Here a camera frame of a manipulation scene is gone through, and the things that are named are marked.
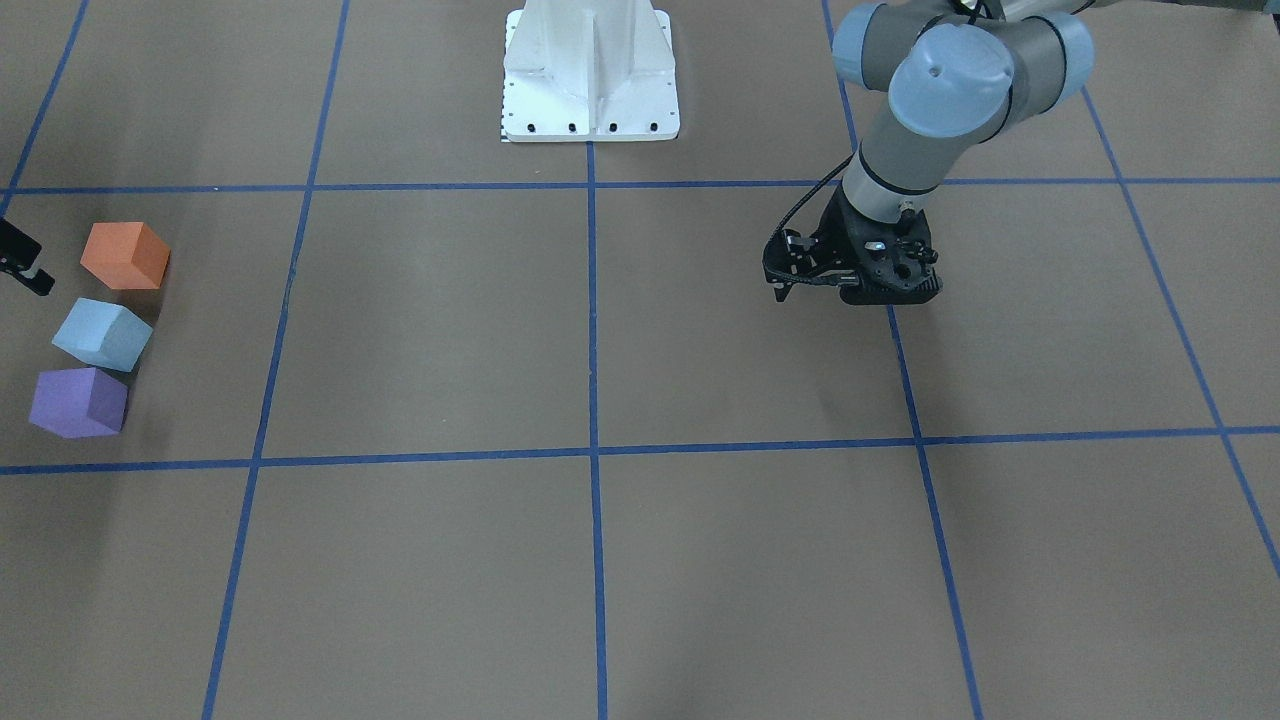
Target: floor tile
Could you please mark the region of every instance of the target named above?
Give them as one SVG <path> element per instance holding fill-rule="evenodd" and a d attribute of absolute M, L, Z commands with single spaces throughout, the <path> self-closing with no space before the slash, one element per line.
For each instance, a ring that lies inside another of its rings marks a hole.
<path fill-rule="evenodd" d="M 1280 423 L 1277 186 L 1135 186 L 1160 268 L 1229 425 Z"/>
<path fill-rule="evenodd" d="M 522 5 L 353 3 L 320 182 L 585 181 L 582 143 L 500 141 L 504 27 Z"/>
<path fill-rule="evenodd" d="M 0 464 L 248 457 L 297 232 L 300 193 L 20 196 L 8 219 L 45 243 L 55 278 L 37 297 L 9 278 L 0 306 Z M 173 250 L 159 291 L 108 290 L 79 256 L 90 227 L 145 220 Z M 155 328 L 119 436 L 68 441 L 27 423 L 36 377 L 82 366 L 50 341 L 77 297 L 118 302 Z"/>
<path fill-rule="evenodd" d="M 1274 544 L 1280 539 L 1280 436 L 1236 436 L 1231 445 Z"/>
<path fill-rule="evenodd" d="M 0 482 L 0 716 L 197 717 L 243 470 Z"/>
<path fill-rule="evenodd" d="M 609 716 L 966 717 L 909 448 L 605 457 Z"/>
<path fill-rule="evenodd" d="M 832 191 L 794 227 L 810 232 Z M 910 436 L 883 309 L 785 304 L 760 250 L 803 188 L 599 193 L 605 445 Z"/>
<path fill-rule="evenodd" d="M 1280 706 L 1280 585 L 1217 438 L 929 459 L 987 717 Z"/>
<path fill-rule="evenodd" d="M 1212 425 L 1119 187 L 951 187 L 929 223 L 942 293 L 899 310 L 925 434 Z"/>
<path fill-rule="evenodd" d="M 316 195 L 268 455 L 585 446 L 585 205 Z"/>
<path fill-rule="evenodd" d="M 589 477 L 264 470 L 218 717 L 594 719 Z"/>
<path fill-rule="evenodd" d="M 819 3 L 654 5 L 671 14 L 680 137 L 600 143 L 602 181 L 818 179 L 849 155 Z"/>
<path fill-rule="evenodd" d="M 23 186 L 306 182 L 337 27 L 337 3 L 91 4 Z"/>
<path fill-rule="evenodd" d="M 1098 49 L 1089 92 L 1126 176 L 1280 176 L 1268 15 L 1125 3 L 1083 18 Z"/>
<path fill-rule="evenodd" d="M 9 184 L 49 91 L 79 0 L 20 0 L 0 6 L 0 183 Z"/>

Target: purple cube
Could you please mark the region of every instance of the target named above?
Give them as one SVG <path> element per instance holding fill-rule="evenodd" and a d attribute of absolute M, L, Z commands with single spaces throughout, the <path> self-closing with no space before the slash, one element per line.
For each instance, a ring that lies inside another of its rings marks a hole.
<path fill-rule="evenodd" d="M 129 388 L 97 368 L 50 370 L 36 380 L 32 424 L 64 438 L 114 436 Z"/>

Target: black object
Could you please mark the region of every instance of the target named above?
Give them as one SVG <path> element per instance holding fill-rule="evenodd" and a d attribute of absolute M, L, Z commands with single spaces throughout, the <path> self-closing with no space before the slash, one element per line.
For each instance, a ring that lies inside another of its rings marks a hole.
<path fill-rule="evenodd" d="M 38 255 L 38 242 L 0 218 L 0 270 L 17 278 L 36 295 L 49 295 L 54 278 L 44 270 L 31 270 Z"/>
<path fill-rule="evenodd" d="M 778 224 L 764 246 L 764 281 L 778 302 L 795 284 L 835 286 L 849 305 L 919 305 L 942 290 L 933 272 L 938 254 L 931 245 L 923 211 L 904 210 L 897 223 L 864 217 L 836 188 L 809 237 L 786 228 L 795 213 L 844 169 L 833 170 Z"/>

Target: cube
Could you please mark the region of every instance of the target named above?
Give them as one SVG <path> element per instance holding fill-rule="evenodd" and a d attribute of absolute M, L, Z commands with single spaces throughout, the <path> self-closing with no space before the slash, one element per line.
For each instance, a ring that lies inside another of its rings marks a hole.
<path fill-rule="evenodd" d="M 93 223 L 81 265 L 111 290 L 159 290 L 169 246 L 145 223 Z"/>
<path fill-rule="evenodd" d="M 86 365 L 129 373 L 151 340 L 151 325 L 127 307 L 81 297 L 54 336 L 54 345 Z"/>
<path fill-rule="evenodd" d="M 29 420 L 64 438 L 114 436 L 129 389 L 97 368 L 40 373 Z"/>

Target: grid line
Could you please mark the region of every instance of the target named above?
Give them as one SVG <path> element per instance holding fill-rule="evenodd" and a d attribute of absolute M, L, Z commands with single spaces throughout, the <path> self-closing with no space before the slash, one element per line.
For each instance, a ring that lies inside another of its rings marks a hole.
<path fill-rule="evenodd" d="M 1280 425 L 1228 427 L 1230 436 L 1280 436 Z M 1138 430 L 1079 430 L 1056 433 L 1006 433 L 978 436 L 922 436 L 925 446 L 943 445 L 1033 445 L 1062 442 L 1120 442 L 1138 439 L 1219 437 L 1217 428 L 1151 428 Z M 800 452 L 808 450 L 870 450 L 878 447 L 914 447 L 914 437 L 861 439 L 758 441 L 677 445 L 602 445 L 600 457 L 636 455 L 696 455 L 730 452 Z M 320 468 L 348 465 L 390 465 L 410 462 L 481 462 L 494 460 L 538 460 L 544 457 L 590 457 L 590 447 L 534 447 L 515 450 L 458 450 L 436 452 L 399 452 L 378 455 L 297 455 L 262 457 L 260 468 Z M 136 462 L 81 462 L 56 465 L 4 465 L 5 475 L 65 475 L 96 473 L 155 473 L 166 470 L 248 469 L 251 457 L 220 460 L 143 460 Z"/>
<path fill-rule="evenodd" d="M 609 666 L 604 606 L 604 524 L 600 496 L 599 293 L 596 263 L 595 143 L 586 143 L 588 286 L 588 455 L 591 461 L 591 557 L 595 578 L 595 703 L 598 720 L 609 717 Z"/>
<path fill-rule="evenodd" d="M 244 482 L 244 500 L 241 503 L 239 525 L 236 529 L 236 544 L 232 551 L 230 569 L 227 575 L 227 592 L 223 597 L 223 611 L 218 623 L 218 637 L 214 642 L 214 655 L 209 669 L 209 685 L 205 689 L 205 703 L 201 714 L 202 720 L 212 720 L 214 707 L 218 702 L 218 687 L 221 679 L 223 659 L 227 652 L 227 639 L 230 634 L 236 591 L 239 584 L 239 571 L 244 559 L 244 543 L 248 537 L 248 527 L 253 510 L 253 496 L 257 491 L 259 470 L 262 468 L 262 448 L 266 445 L 266 429 L 271 419 L 271 401 L 275 395 L 275 382 L 280 370 L 284 334 L 289 323 L 289 299 L 298 273 L 298 258 L 302 254 L 302 242 L 306 238 L 307 217 L 311 211 L 311 197 L 314 195 L 316 173 L 320 167 L 320 152 L 324 147 L 324 133 L 329 120 L 329 105 L 333 101 L 333 87 L 338 79 L 338 63 L 342 59 L 342 44 L 346 36 L 349 10 L 351 0 L 342 0 L 338 14 L 338 29 L 333 42 L 333 55 L 329 60 L 329 74 L 325 78 L 324 100 L 320 102 L 320 118 L 316 120 L 315 141 L 311 147 L 311 164 L 307 170 L 306 191 L 302 195 L 302 206 L 298 211 L 298 228 L 294 233 L 293 252 L 289 258 L 289 272 L 284 282 L 284 296 L 280 300 L 280 318 L 275 329 L 271 365 L 268 369 L 266 388 L 262 392 L 262 410 L 259 419 L 257 436 L 253 441 L 253 456 L 250 459 L 248 478 Z"/>
<path fill-rule="evenodd" d="M 1196 374 L 1196 382 L 1199 383 L 1201 395 L 1204 396 L 1204 405 L 1208 406 L 1210 415 L 1213 418 L 1213 425 L 1222 441 L 1222 448 L 1226 451 L 1226 456 L 1231 462 L 1231 470 L 1235 473 L 1235 480 L 1239 483 L 1240 492 L 1244 495 L 1244 502 L 1248 506 L 1249 512 L 1253 515 L 1253 523 L 1257 525 L 1258 536 L 1261 536 L 1262 544 L 1271 559 L 1271 568 L 1275 570 L 1276 578 L 1280 579 L 1280 553 L 1276 552 L 1275 541 L 1272 541 L 1271 532 L 1267 529 L 1267 521 L 1262 516 L 1262 509 L 1258 506 L 1258 501 L 1253 495 L 1253 488 L 1249 486 L 1249 479 L 1244 474 L 1240 459 L 1235 455 L 1235 445 L 1231 442 L 1231 434 L 1226 432 L 1226 425 L 1222 421 L 1222 414 L 1219 411 L 1217 401 L 1213 400 L 1213 393 L 1208 387 L 1208 379 L 1204 377 L 1204 370 L 1201 366 L 1199 359 L 1196 356 L 1196 348 L 1192 345 L 1190 334 L 1183 324 L 1183 316 L 1178 311 L 1178 305 L 1174 302 L 1174 293 L 1170 291 L 1169 283 L 1165 281 L 1165 273 L 1160 268 L 1160 260 L 1156 258 L 1156 249 L 1152 246 L 1151 238 L 1147 236 L 1147 228 L 1142 222 L 1142 214 L 1138 213 L 1138 205 L 1133 200 L 1133 193 L 1129 191 L 1129 183 L 1120 169 L 1120 161 L 1116 159 L 1115 150 L 1111 146 L 1111 140 L 1107 137 L 1107 131 L 1102 126 L 1102 117 L 1098 114 L 1098 109 L 1093 104 L 1093 97 L 1089 95 L 1089 90 L 1087 87 L 1082 90 L 1082 95 L 1084 95 L 1084 102 L 1089 108 L 1089 115 L 1093 118 L 1093 126 L 1098 131 L 1098 137 L 1102 140 L 1102 149 L 1106 150 L 1107 160 L 1111 163 L 1111 170 L 1115 173 L 1116 181 L 1120 183 L 1120 192 L 1124 193 L 1125 204 L 1129 206 L 1129 215 L 1133 219 L 1134 228 L 1138 231 L 1138 238 L 1142 241 L 1142 249 L 1147 254 L 1147 261 L 1151 264 L 1151 272 L 1155 274 L 1156 283 L 1160 286 L 1160 293 L 1164 296 L 1165 307 L 1169 310 L 1169 315 L 1174 320 L 1174 327 L 1178 329 L 1178 337 L 1181 340 L 1183 350 L 1187 352 L 1187 360 L 1190 363 L 1192 372 Z"/>
<path fill-rule="evenodd" d="M 326 88 L 317 120 L 315 143 L 311 156 L 311 167 L 305 184 L 225 184 L 225 186 L 132 186 L 132 187 L 31 187 L 22 188 L 19 182 L 26 169 L 29 155 L 33 150 L 41 123 L 50 108 L 59 81 L 68 64 L 76 38 L 78 37 L 83 19 L 88 8 L 88 0 L 81 0 L 73 22 L 67 45 L 55 69 L 54 77 L 41 106 L 37 111 L 31 132 L 27 136 L 22 155 L 6 188 L 0 188 L 0 217 L 8 210 L 10 201 L 24 195 L 124 195 L 124 193 L 234 193 L 234 192 L 301 192 L 303 193 L 300 209 L 298 228 L 294 237 L 293 252 L 289 263 L 288 278 L 284 296 L 282 299 L 280 319 L 273 348 L 271 365 L 268 374 L 268 387 L 264 392 L 264 402 L 260 414 L 259 433 L 255 438 L 252 457 L 228 460 L 174 460 L 174 461 L 145 461 L 145 462 L 88 462 L 88 464 L 61 464 L 61 465 L 26 465 L 26 466 L 0 466 L 3 475 L 32 475 L 32 474 L 63 474 L 63 473 L 109 473 L 109 471 L 163 471 L 163 470 L 202 470 L 202 469 L 247 469 L 244 500 L 242 502 L 239 524 L 237 528 L 237 541 L 233 550 L 232 568 L 228 577 L 227 596 L 224 600 L 223 616 L 219 623 L 219 637 L 215 644 L 214 661 L 210 670 L 210 682 L 206 691 L 202 717 L 210 720 L 216 698 L 219 673 L 225 651 L 227 635 L 229 633 L 232 609 L 236 593 L 236 584 L 241 561 L 243 559 L 244 539 L 247 537 L 253 493 L 257 474 L 261 468 L 283 466 L 321 466 L 321 465 L 360 465 L 360 464 L 385 464 L 385 462 L 454 462 L 454 461 L 485 461 L 485 460 L 518 460 L 539 457 L 589 457 L 591 461 L 591 503 L 593 503 L 593 544 L 595 560 L 595 585 L 596 585 L 596 670 L 598 670 L 598 710 L 600 720 L 607 720 L 607 664 L 605 664 L 605 624 L 604 624 L 604 568 L 603 568 L 603 532 L 600 521 L 600 471 L 599 459 L 602 456 L 626 455 L 653 455 L 653 454 L 692 454 L 692 452 L 758 452 L 758 451 L 805 451 L 827 448 L 869 448 L 869 447 L 914 447 L 922 469 L 922 478 L 925 484 L 925 493 L 929 501 L 931 516 L 934 523 L 936 541 L 938 543 L 940 560 L 943 566 L 943 575 L 947 582 L 948 601 L 951 602 L 952 616 L 956 624 L 957 639 L 965 664 L 966 680 L 969 682 L 970 700 L 974 703 L 975 717 L 982 717 L 982 708 L 978 700 L 977 684 L 973 676 L 972 661 L 969 659 L 966 639 L 964 635 L 963 616 L 957 596 L 951 577 L 950 560 L 946 551 L 946 541 L 942 534 L 941 519 L 937 511 L 937 501 L 933 492 L 932 477 L 928 466 L 927 446 L 931 445 L 979 445 L 979 443 L 1020 443 L 1020 442 L 1087 442 L 1087 441 L 1124 441 L 1166 437 L 1220 437 L 1231 461 L 1233 470 L 1245 495 L 1258 530 L 1266 544 L 1271 561 L 1280 575 L 1280 557 L 1276 555 L 1275 544 L 1261 515 L 1252 488 L 1235 455 L 1231 436 L 1274 436 L 1280 434 L 1280 425 L 1249 425 L 1226 427 L 1219 414 L 1208 384 L 1204 380 L 1199 363 L 1194 355 L 1189 336 L 1181 324 L 1181 319 L 1174 305 L 1172 296 L 1165 283 L 1155 251 L 1146 236 L 1142 219 L 1132 199 L 1128 186 L 1130 184 L 1272 184 L 1280 183 L 1280 177 L 1253 177 L 1253 178 L 1126 178 L 1123 176 L 1119 163 L 1111 150 L 1102 122 L 1085 91 L 1085 101 L 1097 127 L 1103 146 L 1107 150 L 1115 178 L 955 178 L 946 181 L 947 184 L 1119 184 L 1126 204 L 1129 205 L 1133 220 L 1143 241 L 1152 270 L 1166 300 L 1175 325 L 1183 340 L 1189 361 L 1201 383 L 1204 400 L 1213 416 L 1213 428 L 1180 428 L 1180 429 L 1139 429 L 1115 432 L 1074 432 L 1074 433 L 1025 433 L 1025 434 L 988 434 L 988 436 L 954 436 L 954 437 L 928 437 L 922 433 L 919 416 L 911 392 L 910 375 L 902 350 L 901 337 L 897 328 L 896 315 L 892 307 L 887 309 L 891 334 L 899 354 L 900 370 L 904 383 L 904 395 L 908 413 L 911 419 L 913 436 L 910 438 L 869 438 L 849 441 L 777 441 L 777 442 L 742 442 L 742 443 L 687 443 L 687 445 L 637 445 L 637 446 L 602 446 L 599 442 L 598 427 L 598 292 L 596 292 L 596 192 L 598 190 L 645 190 L 645 188 L 699 188 L 699 187 L 808 187 L 815 181 L 806 179 L 713 179 L 713 181 L 671 181 L 671 182 L 598 182 L 595 178 L 595 149 L 588 143 L 588 181 L 586 182 L 541 182 L 541 183 L 329 183 L 317 184 L 315 182 L 319 168 L 320 151 L 328 119 L 329 106 L 333 99 L 333 88 L 337 78 L 344 29 L 349 12 L 349 0 L 342 1 L 342 10 L 338 22 L 337 37 L 334 41 L 333 56 L 330 60 Z M 823 14 L 827 23 L 828 37 L 832 33 L 831 12 L 827 0 L 822 1 Z M 852 147 L 858 147 L 856 131 L 852 124 L 852 114 L 847 91 L 844 83 L 838 85 L 841 101 L 844 105 L 846 122 Z M 381 191 L 489 191 L 489 190 L 586 190 L 588 193 L 588 224 L 589 224 L 589 293 L 590 293 L 590 446 L 566 448 L 531 448 L 531 450 L 499 450 L 499 451 L 460 451 L 460 452 L 424 452 L 402 455 L 348 455 L 332 457 L 264 457 L 266 428 L 270 419 L 271 400 L 274 396 L 275 379 L 279 373 L 280 355 L 288 322 L 289 296 L 297 273 L 297 261 L 301 254 L 302 242 L 306 233 L 307 217 L 311 199 L 315 192 L 381 192 Z"/>
<path fill-rule="evenodd" d="M 40 109 L 36 110 L 36 119 L 31 123 L 31 132 L 27 133 L 27 141 L 22 145 L 22 154 L 18 155 L 18 164 L 14 165 L 13 176 L 9 178 L 9 192 L 5 193 L 4 199 L 0 199 L 0 218 L 9 211 L 9 202 L 13 200 L 14 188 L 22 181 L 22 173 L 26 172 L 27 161 L 31 160 L 31 151 L 36 147 L 36 136 L 40 135 L 40 126 L 44 124 L 49 106 L 54 101 L 54 94 L 58 92 L 58 83 L 61 82 L 63 73 L 67 72 L 67 63 L 72 58 L 72 50 L 76 47 L 76 38 L 79 37 L 79 29 L 84 24 L 84 14 L 87 12 L 88 0 L 81 0 L 79 8 L 76 9 L 76 19 L 72 20 L 72 29 L 67 35 L 63 54 L 58 59 L 58 67 L 54 68 L 54 77 L 49 81 L 49 90 L 45 91 L 45 97 L 40 101 Z"/>
<path fill-rule="evenodd" d="M 818 179 L 805 178 L 718 178 L 718 179 L 672 179 L 672 181 L 598 181 L 596 190 L 680 190 L 717 187 L 813 187 Z M 1280 177 L 1149 177 L 1124 179 L 1128 184 L 1280 184 Z M 1120 184 L 1112 178 L 1060 177 L 1060 178 L 947 178 L 942 184 L 952 186 L 1009 186 L 1009 184 Z M 237 193 L 237 192 L 429 192 L 440 190 L 489 191 L 489 190 L 586 190 L 585 181 L 564 182 L 367 182 L 367 183 L 315 183 L 315 184 L 159 184 L 159 186 L 83 186 L 83 187 L 8 187 L 5 196 L 26 195 L 195 195 L 195 193 Z"/>
<path fill-rule="evenodd" d="M 827 41 L 835 41 L 835 27 L 831 22 L 831 4 L 822 0 L 822 14 L 827 23 Z M 849 104 L 849 94 L 845 83 L 837 77 L 836 85 L 840 87 L 841 104 L 844 105 L 845 124 L 849 128 L 849 141 L 854 152 L 858 152 L 858 128 L 854 123 L 854 111 Z M 1025 184 L 1010 181 L 1009 184 Z M 960 594 L 956 591 L 955 574 L 951 570 L 951 553 L 947 551 L 946 533 L 942 528 L 942 515 L 938 511 L 937 493 L 933 489 L 933 471 L 929 469 L 929 454 L 924 443 L 924 433 L 920 429 L 920 416 L 915 406 L 915 393 L 911 389 L 911 373 L 906 363 L 906 351 L 902 347 L 902 336 L 897 327 L 897 314 L 893 306 L 884 307 L 888 319 L 890 336 L 893 338 L 893 347 L 897 352 L 899 373 L 902 378 L 902 398 L 906 404 L 906 414 L 911 423 L 911 446 L 915 447 L 915 459 L 920 468 L 920 482 L 924 486 L 924 497 L 929 506 L 929 521 L 933 525 L 933 541 L 938 551 L 938 565 L 942 570 L 942 582 L 946 587 L 947 606 L 951 611 L 951 624 L 955 629 L 956 646 L 960 651 L 960 665 L 964 670 L 965 688 L 969 693 L 969 707 L 974 720 L 983 720 L 982 696 L 978 692 L 978 678 L 973 666 L 973 657 L 969 653 L 969 635 L 965 632 L 964 612 L 960 609 Z"/>

